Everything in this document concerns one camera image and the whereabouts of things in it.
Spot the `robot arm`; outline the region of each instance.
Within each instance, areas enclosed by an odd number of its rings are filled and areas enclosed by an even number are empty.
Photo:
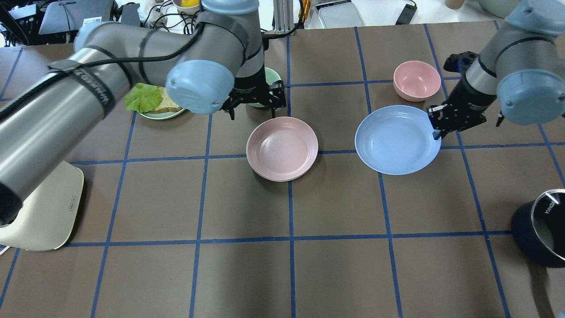
[[[258,0],[202,4],[188,38],[119,23],[89,24],[75,41],[76,54],[52,64],[52,73],[0,110],[0,224],[12,220],[23,200],[135,83],[166,87],[177,104],[199,114],[211,114],[225,101],[233,114],[233,96],[245,102],[270,95]],[[270,96],[266,106],[281,103]]]
[[[428,107],[434,138],[484,123],[497,97],[501,114],[514,123],[542,124],[564,114],[565,60],[554,43],[564,17],[558,0],[523,0],[480,55],[452,55],[444,68],[462,78],[442,105]]]

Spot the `lettuce leaf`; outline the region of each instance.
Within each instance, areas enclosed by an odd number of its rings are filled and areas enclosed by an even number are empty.
[[[163,101],[161,90],[157,86],[137,83],[124,97],[127,110],[147,113]]]

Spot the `bread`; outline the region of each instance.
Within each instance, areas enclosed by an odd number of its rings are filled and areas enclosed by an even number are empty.
[[[175,102],[172,101],[172,99],[169,97],[164,87],[159,87],[159,89],[161,90],[161,97],[163,98],[163,101],[155,109],[149,111],[149,113],[160,114],[160,113],[166,113],[167,111],[179,111],[182,109],[180,106],[178,106]]]

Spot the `black plug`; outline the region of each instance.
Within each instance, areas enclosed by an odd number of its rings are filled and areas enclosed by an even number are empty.
[[[410,24],[410,21],[412,21],[412,17],[414,17],[414,14],[416,14],[417,8],[418,7],[413,5],[405,5],[404,9],[402,9],[402,12],[400,12],[400,16],[398,17],[398,20],[396,20],[396,25]]]

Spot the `pink bowl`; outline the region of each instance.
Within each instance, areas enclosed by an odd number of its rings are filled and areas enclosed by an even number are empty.
[[[432,97],[441,86],[437,70],[421,61],[408,61],[394,70],[394,90],[407,101],[421,102]]]
[[[277,117],[255,128],[247,140],[246,154],[249,165],[261,177],[290,181],[310,169],[318,155],[318,139],[300,119]]]

